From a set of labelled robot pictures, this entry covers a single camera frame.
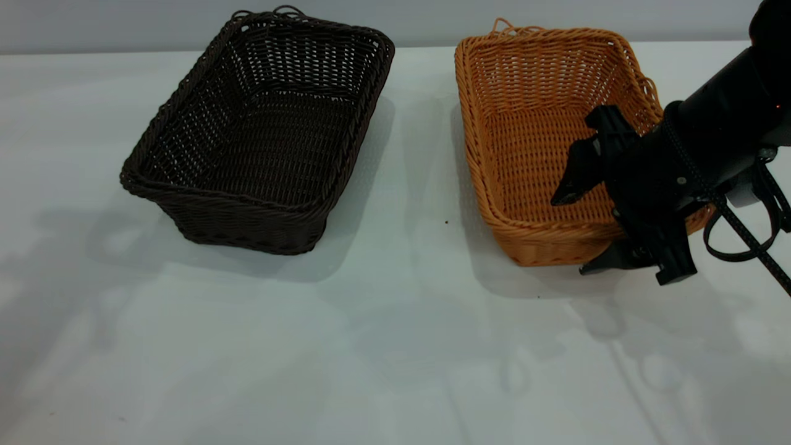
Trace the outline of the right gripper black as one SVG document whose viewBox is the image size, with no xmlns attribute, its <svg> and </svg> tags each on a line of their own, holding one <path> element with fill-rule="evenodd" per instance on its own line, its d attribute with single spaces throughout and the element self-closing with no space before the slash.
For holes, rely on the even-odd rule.
<svg viewBox="0 0 791 445">
<path fill-rule="evenodd" d="M 645 135 L 615 105 L 598 106 L 586 117 L 597 135 L 570 145 L 550 203 L 572 205 L 604 181 L 625 238 L 582 265 L 582 276 L 658 266 L 656 280 L 664 286 L 697 273 L 686 223 L 700 208 L 692 199 L 696 180 L 665 135 L 676 117 L 677 105 L 670 104 L 661 123 Z"/>
</svg>

